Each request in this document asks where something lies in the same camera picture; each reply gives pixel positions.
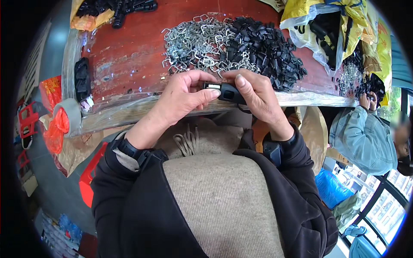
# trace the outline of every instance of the hand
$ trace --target hand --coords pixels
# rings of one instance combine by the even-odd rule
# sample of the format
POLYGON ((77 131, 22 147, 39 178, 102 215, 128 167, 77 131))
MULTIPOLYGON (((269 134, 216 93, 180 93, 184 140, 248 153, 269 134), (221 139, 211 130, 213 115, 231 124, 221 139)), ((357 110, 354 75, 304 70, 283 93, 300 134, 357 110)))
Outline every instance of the hand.
POLYGON ((366 110, 370 107, 370 100, 367 99, 367 95, 363 93, 358 100, 360 106, 364 107, 366 110))
POLYGON ((376 111, 377 110, 377 95, 372 91, 370 91, 370 95, 373 96, 373 100, 370 100, 370 110, 376 111))
POLYGON ((173 75, 155 106, 125 134, 125 139, 137 149, 152 148, 171 125, 195 108, 203 110, 219 97, 219 90, 200 90, 203 81, 217 82, 214 76, 200 70, 173 75))
POLYGON ((251 112, 268 124, 273 140, 291 139, 294 129, 284 115, 268 77, 246 69, 228 71, 222 76, 235 81, 251 112))

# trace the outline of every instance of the dark hair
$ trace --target dark hair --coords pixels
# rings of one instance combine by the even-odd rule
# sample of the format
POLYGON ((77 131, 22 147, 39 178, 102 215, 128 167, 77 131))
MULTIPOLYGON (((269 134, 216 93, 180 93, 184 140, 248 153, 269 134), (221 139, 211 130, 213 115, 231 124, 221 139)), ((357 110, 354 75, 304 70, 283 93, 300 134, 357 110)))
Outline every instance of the dark hair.
POLYGON ((397 163, 397 171, 407 177, 413 175, 413 168, 410 167, 410 159, 408 155, 399 159, 399 162, 397 163))

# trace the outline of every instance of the green tree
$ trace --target green tree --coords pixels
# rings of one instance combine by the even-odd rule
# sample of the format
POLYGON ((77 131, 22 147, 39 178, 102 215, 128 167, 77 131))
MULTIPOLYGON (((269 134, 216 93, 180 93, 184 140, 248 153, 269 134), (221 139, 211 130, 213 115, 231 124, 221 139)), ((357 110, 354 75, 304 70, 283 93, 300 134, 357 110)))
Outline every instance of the green tree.
POLYGON ((391 87, 386 93, 389 100, 389 105, 386 107, 380 107, 377 111, 380 113, 381 118, 390 121, 396 112, 401 110, 401 88, 391 87))

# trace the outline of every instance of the red plastic bag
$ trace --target red plastic bag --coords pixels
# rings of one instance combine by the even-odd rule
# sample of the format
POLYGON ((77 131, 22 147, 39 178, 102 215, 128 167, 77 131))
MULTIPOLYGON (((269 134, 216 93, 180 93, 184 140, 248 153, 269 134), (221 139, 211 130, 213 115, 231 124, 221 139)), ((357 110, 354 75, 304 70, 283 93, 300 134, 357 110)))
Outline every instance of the red plastic bag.
MULTIPOLYGON (((59 75, 44 80, 39 85, 43 105, 52 113, 56 104, 62 101, 61 77, 59 75)), ((69 119, 64 109, 60 108, 47 131, 43 133, 43 139, 50 153, 59 154, 62 151, 63 136, 68 132, 69 119)))

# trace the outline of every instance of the scratched red surface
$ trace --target scratched red surface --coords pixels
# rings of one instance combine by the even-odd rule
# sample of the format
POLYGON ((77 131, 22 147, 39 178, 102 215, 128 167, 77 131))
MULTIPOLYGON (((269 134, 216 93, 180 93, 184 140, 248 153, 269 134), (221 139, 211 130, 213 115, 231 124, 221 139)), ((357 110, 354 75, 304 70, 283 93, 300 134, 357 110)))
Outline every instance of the scratched red surface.
MULTIPOLYGON (((82 56, 88 57, 91 74, 93 112, 118 106, 161 92, 168 83, 168 68, 162 67, 165 56, 164 28, 172 28, 202 14, 224 18, 250 16, 255 20, 279 24, 281 14, 270 5, 257 0, 201 1, 158 0, 155 12, 132 13, 126 17, 121 29, 111 24, 89 33, 82 56)), ((288 30, 282 31, 289 38, 288 30)), ((295 90, 337 94, 331 77, 324 67, 312 58, 308 48, 297 48, 296 57, 302 59, 308 75, 298 81, 295 90)))

